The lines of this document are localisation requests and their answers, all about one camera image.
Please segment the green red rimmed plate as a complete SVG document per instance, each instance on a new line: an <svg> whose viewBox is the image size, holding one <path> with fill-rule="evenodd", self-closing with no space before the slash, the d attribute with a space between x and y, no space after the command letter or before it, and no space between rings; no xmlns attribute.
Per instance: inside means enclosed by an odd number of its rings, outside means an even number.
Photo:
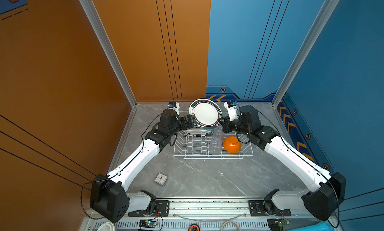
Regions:
<svg viewBox="0 0 384 231"><path fill-rule="evenodd" d="M214 129L219 125L223 113L220 107L208 99L198 99L191 103L189 114L193 116L196 126Z"/></svg>

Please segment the white wire dish rack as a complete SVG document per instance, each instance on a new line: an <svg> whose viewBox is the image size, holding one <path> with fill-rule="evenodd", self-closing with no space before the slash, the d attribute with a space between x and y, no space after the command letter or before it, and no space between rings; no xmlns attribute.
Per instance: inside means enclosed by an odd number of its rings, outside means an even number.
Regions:
<svg viewBox="0 0 384 231"><path fill-rule="evenodd" d="M223 143L226 138L239 138L241 149L236 153L228 152ZM230 132L223 132L223 127L217 124L215 127L201 127L195 124L190 131L180 131L174 145L173 155L183 159L202 160L241 160L254 155L251 143L247 143L247 136Z"/></svg>

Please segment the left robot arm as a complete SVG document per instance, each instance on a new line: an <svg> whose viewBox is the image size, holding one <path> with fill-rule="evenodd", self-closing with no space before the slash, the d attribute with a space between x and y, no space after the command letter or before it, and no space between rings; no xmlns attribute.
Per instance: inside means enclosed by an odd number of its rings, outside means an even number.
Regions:
<svg viewBox="0 0 384 231"><path fill-rule="evenodd" d="M128 193L129 186L147 165L179 131L194 127L192 115L180 117L177 111L164 110L160 121L142 137L139 147L119 166L107 175L99 174L92 181L90 208L112 223L118 222L126 213L142 211L151 215L156 208L156 197L141 190Z"/></svg>

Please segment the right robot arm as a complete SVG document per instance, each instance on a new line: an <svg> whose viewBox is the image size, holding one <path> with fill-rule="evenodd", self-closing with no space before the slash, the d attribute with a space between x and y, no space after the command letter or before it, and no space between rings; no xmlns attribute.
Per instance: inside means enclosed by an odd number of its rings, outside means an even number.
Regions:
<svg viewBox="0 0 384 231"><path fill-rule="evenodd" d="M228 117L219 120L224 133L245 135L251 144L272 155L291 170L305 185L300 191L272 190L264 197L266 214L283 210L306 210L321 221L327 221L345 199L346 178L316 165L291 146L277 128L262 125L260 112L252 106L239 107L225 103Z"/></svg>

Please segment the clear glass middle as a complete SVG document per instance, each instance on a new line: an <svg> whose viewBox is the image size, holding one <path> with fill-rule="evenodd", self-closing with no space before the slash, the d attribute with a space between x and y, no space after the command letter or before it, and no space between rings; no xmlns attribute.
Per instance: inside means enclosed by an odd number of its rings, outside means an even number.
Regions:
<svg viewBox="0 0 384 231"><path fill-rule="evenodd" d="M213 138L214 138L214 139L218 139L218 140L222 140L223 137L224 137L223 127L222 127L222 126L218 126L218 127L216 127L216 128L213 130Z"/></svg>

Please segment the clear glass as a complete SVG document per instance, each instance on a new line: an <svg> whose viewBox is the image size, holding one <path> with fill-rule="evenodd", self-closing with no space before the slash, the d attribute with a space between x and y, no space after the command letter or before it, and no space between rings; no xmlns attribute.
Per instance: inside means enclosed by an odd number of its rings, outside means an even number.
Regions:
<svg viewBox="0 0 384 231"><path fill-rule="evenodd" d="M214 139L218 139L218 140L222 140L223 137L224 137L223 127L222 127L222 126L218 126L218 127L216 127L216 128L213 130L213 138L214 138Z"/></svg>
<svg viewBox="0 0 384 231"><path fill-rule="evenodd" d="M209 144L209 154L218 156L221 154L222 140L212 138Z"/></svg>

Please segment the orange bowl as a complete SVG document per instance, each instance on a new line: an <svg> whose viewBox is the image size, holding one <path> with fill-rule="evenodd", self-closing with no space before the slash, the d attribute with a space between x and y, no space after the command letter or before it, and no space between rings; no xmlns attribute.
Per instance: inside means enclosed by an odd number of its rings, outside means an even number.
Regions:
<svg viewBox="0 0 384 231"><path fill-rule="evenodd" d="M242 143L236 136L229 136L223 141L223 148L230 154L236 154L241 150Z"/></svg>

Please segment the clear glass front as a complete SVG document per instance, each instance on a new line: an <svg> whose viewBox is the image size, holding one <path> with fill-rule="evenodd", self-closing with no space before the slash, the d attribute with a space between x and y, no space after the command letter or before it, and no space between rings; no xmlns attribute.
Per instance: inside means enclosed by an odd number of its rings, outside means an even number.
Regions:
<svg viewBox="0 0 384 231"><path fill-rule="evenodd" d="M212 138L209 144L209 154L218 156L221 154L222 140Z"/></svg>

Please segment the small white square clock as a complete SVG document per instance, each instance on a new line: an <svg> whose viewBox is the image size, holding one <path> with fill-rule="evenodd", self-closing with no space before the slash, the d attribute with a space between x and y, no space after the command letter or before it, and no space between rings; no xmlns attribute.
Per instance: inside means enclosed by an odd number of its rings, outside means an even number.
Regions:
<svg viewBox="0 0 384 231"><path fill-rule="evenodd" d="M168 179L168 176L166 176L166 175L164 175L162 173L159 173L157 175L157 177L155 178L155 183L157 183L158 185L163 186L166 183L167 179Z"/></svg>

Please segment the orange black round object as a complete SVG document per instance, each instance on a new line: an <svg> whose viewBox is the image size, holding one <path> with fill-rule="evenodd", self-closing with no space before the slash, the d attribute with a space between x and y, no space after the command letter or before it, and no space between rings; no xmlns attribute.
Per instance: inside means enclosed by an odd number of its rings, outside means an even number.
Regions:
<svg viewBox="0 0 384 231"><path fill-rule="evenodd" d="M188 231L200 231L200 227L197 224L192 224L189 226Z"/></svg>

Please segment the green circuit board left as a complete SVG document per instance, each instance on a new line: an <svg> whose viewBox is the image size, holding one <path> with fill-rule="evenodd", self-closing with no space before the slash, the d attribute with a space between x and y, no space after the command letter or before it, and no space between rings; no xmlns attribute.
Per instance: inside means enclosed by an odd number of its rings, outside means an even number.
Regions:
<svg viewBox="0 0 384 231"><path fill-rule="evenodd" d="M154 231L159 225L156 220L140 220L138 229L139 231Z"/></svg>

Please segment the circuit board right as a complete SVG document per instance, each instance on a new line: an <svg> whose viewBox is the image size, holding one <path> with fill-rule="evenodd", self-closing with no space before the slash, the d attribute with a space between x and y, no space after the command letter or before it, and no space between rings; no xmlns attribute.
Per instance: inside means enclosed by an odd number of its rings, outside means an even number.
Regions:
<svg viewBox="0 0 384 231"><path fill-rule="evenodd" d="M272 220L268 219L268 226L271 231L283 231L285 226L290 225L291 222L287 219L283 220Z"/></svg>

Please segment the white round container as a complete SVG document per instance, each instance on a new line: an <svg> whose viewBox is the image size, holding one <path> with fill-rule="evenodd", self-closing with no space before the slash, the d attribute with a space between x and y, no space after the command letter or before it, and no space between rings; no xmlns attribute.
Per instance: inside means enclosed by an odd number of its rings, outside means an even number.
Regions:
<svg viewBox="0 0 384 231"><path fill-rule="evenodd" d="M111 222L105 222L98 227L97 231L115 231L116 227Z"/></svg>

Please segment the aluminium front rail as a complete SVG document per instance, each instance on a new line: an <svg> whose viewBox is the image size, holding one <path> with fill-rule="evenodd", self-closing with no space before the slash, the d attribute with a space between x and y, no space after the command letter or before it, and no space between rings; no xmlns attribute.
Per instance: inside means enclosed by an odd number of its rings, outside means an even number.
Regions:
<svg viewBox="0 0 384 231"><path fill-rule="evenodd" d="M149 194L139 192L134 193L131 197L124 195L116 199L104 197L99 201L91 200L90 208L102 215L103 218L116 223L130 212L144 211L151 202L156 200L164 199L156 199ZM248 205L250 200L246 199L169 199L168 201L170 201L169 216L174 215L182 219L191 219L193 216L198 216L199 219L211 219L213 216L224 216L229 217L229 219L238 216L251 216ZM289 210L291 210L291 216L311 217L320 221L327 220L320 215L311 214L306 209L293 208Z"/></svg>

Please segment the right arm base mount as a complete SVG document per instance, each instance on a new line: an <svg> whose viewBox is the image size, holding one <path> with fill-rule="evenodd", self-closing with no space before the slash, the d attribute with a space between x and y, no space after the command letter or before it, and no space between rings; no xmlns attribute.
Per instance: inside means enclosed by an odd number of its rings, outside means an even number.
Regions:
<svg viewBox="0 0 384 231"><path fill-rule="evenodd" d="M250 200L248 201L248 205L252 217L277 217L280 215L290 217L292 215L291 210L279 210L269 201Z"/></svg>

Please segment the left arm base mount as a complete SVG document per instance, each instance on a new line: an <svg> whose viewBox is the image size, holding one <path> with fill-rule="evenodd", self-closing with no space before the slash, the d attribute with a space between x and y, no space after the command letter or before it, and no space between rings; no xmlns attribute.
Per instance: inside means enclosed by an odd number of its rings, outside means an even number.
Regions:
<svg viewBox="0 0 384 231"><path fill-rule="evenodd" d="M128 213L129 217L155 217L160 214L162 217L168 217L170 210L170 201L156 200L151 202L144 211L134 211Z"/></svg>

